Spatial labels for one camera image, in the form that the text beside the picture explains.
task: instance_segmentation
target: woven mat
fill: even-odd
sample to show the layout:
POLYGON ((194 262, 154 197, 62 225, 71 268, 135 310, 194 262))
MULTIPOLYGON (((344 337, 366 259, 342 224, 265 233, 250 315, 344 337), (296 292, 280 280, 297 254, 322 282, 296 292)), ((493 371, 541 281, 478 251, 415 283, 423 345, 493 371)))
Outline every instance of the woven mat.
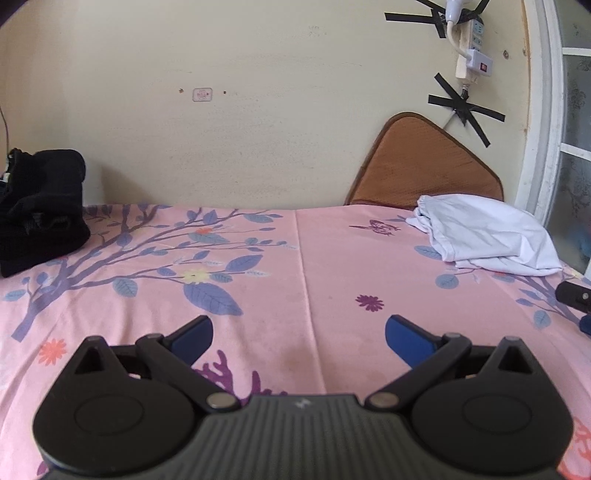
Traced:
POLYGON ((345 204, 411 210, 421 195, 446 193, 503 200, 501 181, 488 166, 437 125, 407 112, 388 120, 345 204))

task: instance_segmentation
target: black tape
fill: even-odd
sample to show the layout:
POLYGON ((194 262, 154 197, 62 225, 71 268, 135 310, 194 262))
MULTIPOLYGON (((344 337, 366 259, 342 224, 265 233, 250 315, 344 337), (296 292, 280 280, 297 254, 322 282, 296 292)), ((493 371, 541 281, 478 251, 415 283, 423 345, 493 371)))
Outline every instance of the black tape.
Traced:
POLYGON ((437 29, 439 38, 446 38, 445 14, 439 13, 434 8, 431 9, 431 16, 426 15, 407 15, 407 14, 384 14, 389 22, 411 22, 433 24, 437 29))
POLYGON ((499 122, 505 121, 505 115, 499 112, 495 112, 494 110, 490 110, 488 108, 474 105, 473 103, 468 103, 468 95, 465 94, 463 96, 460 96, 454 90, 454 88, 445 80, 445 78, 443 78, 441 73, 435 75, 435 79, 437 80, 437 83, 441 85, 441 88, 443 88, 445 92, 450 96, 450 98, 429 95, 428 102, 431 105, 439 105, 447 108, 452 108, 455 111, 456 115, 462 121, 463 125, 466 125, 467 122, 470 123, 472 128, 476 131, 476 133, 482 140, 482 143, 484 143, 485 147, 488 148, 491 143, 486 137, 486 134, 484 133, 482 127, 476 121, 476 118, 474 118, 474 115, 472 115, 472 112, 489 116, 491 118, 494 118, 495 120, 498 120, 499 122))
MULTIPOLYGON (((458 24, 468 22, 472 19, 477 19, 482 22, 480 15, 488 5, 490 0, 481 0, 478 6, 474 10, 468 10, 467 8, 462 10, 460 20, 458 24)), ((428 15, 407 15, 407 14, 389 14, 386 13, 386 20, 389 22, 411 22, 411 23, 426 23, 433 24, 437 29, 439 38, 446 38, 446 19, 445 19, 445 8, 437 5, 430 0, 417 0, 420 4, 423 4, 431 9, 431 16, 428 15)))

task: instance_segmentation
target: cream wall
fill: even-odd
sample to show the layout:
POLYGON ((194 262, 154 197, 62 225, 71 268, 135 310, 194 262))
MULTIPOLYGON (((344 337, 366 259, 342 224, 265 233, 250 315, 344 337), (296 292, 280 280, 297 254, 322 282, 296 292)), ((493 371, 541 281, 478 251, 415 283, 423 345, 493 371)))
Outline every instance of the cream wall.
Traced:
MULTIPOLYGON (((11 146, 79 150, 90 202, 339 205, 390 116, 449 115, 427 96, 445 96, 433 77, 454 80, 456 55, 432 25, 387 11, 429 12, 413 0, 30 0, 0 29, 11 146), (193 102, 196 87, 213 100, 193 102)), ((513 201, 528 108, 521 2, 493 0, 483 17, 495 74, 471 101, 507 122, 477 115, 488 149, 457 119, 449 131, 513 201)))

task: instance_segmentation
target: metal screw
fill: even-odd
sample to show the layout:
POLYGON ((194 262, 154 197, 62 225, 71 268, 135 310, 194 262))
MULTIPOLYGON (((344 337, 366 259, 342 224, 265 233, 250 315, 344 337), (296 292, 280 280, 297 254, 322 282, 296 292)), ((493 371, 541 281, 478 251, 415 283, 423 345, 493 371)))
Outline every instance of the metal screw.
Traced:
POLYGON ((226 392, 212 393, 207 398, 207 405, 215 410, 225 410, 236 405, 238 400, 234 395, 226 392))
POLYGON ((390 392, 374 393, 369 398, 369 403, 371 403, 372 406, 384 410, 387 408, 394 408, 396 405, 398 405, 399 402, 400 399, 398 398, 398 396, 390 392))

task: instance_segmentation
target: power cord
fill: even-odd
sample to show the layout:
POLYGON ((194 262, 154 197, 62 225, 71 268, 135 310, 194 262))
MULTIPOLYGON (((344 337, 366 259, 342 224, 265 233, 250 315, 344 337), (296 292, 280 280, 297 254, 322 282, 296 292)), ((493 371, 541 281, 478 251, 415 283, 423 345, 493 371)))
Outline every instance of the power cord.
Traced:
POLYGON ((471 60, 472 56, 467 52, 463 51, 460 46, 456 43, 456 40, 453 38, 453 27, 455 23, 452 21, 447 22, 447 38, 449 39, 449 43, 452 44, 452 47, 458 52, 462 57, 466 60, 471 60))
POLYGON ((4 112, 2 111, 2 105, 0 105, 0 115, 2 116, 2 121, 4 122, 4 130, 6 132, 6 157, 8 158, 8 155, 10 153, 10 141, 9 141, 9 136, 8 136, 8 123, 6 122, 6 117, 4 116, 4 112))

